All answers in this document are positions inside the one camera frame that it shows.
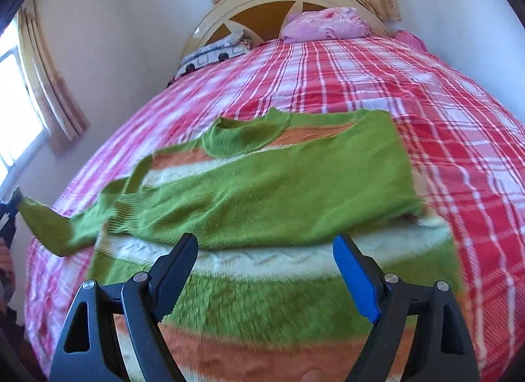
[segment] pink pillow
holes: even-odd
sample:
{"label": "pink pillow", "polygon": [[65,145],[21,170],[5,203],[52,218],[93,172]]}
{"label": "pink pillow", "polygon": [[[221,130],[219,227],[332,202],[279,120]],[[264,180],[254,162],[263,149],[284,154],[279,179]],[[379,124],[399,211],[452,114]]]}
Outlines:
{"label": "pink pillow", "polygon": [[399,40],[401,43],[408,44],[410,47],[413,47],[419,51],[427,52],[425,43],[420,38],[416,37],[410,31],[406,30],[397,30],[394,33],[394,38]]}
{"label": "pink pillow", "polygon": [[333,7],[321,11],[306,11],[290,18],[290,23],[282,29],[280,35],[285,43],[361,38],[370,34],[369,25],[353,8]]}

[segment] sunlight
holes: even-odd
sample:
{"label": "sunlight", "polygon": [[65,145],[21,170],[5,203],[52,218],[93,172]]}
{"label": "sunlight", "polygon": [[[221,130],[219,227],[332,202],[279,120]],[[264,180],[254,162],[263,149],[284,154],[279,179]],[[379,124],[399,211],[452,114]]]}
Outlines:
{"label": "sunlight", "polygon": [[42,131],[13,55],[0,63],[0,138],[16,160]]}
{"label": "sunlight", "polygon": [[18,45],[18,31],[16,30],[15,20],[7,26],[4,33],[0,35],[0,55]]}
{"label": "sunlight", "polygon": [[0,162],[0,183],[2,183],[7,176],[7,169],[5,168],[4,164]]}

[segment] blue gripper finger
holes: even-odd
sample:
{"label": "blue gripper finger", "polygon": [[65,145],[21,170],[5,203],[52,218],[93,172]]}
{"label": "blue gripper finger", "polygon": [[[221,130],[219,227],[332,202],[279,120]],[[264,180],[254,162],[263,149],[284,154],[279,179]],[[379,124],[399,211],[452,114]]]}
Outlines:
{"label": "blue gripper finger", "polygon": [[381,317],[381,310],[377,305],[375,286],[340,235],[333,241],[333,257],[359,313],[371,323],[376,323]]}

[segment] sweater collar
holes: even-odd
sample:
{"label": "sweater collar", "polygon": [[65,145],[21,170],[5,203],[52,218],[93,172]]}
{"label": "sweater collar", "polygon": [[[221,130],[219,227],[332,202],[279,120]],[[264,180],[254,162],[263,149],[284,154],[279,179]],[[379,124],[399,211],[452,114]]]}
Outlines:
{"label": "sweater collar", "polygon": [[231,158],[257,151],[278,138],[287,128],[291,114],[271,108],[265,116],[251,121],[219,117],[202,136],[206,153]]}

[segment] bed frame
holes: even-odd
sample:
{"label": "bed frame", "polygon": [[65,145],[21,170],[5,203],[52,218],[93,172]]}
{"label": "bed frame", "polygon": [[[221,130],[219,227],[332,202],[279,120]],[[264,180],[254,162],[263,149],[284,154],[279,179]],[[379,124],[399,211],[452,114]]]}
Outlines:
{"label": "bed frame", "polygon": [[388,35],[372,8],[359,0],[222,0],[197,24],[183,56],[216,42],[231,32],[245,30],[255,45],[279,37],[288,14],[328,7],[354,7],[375,34]]}

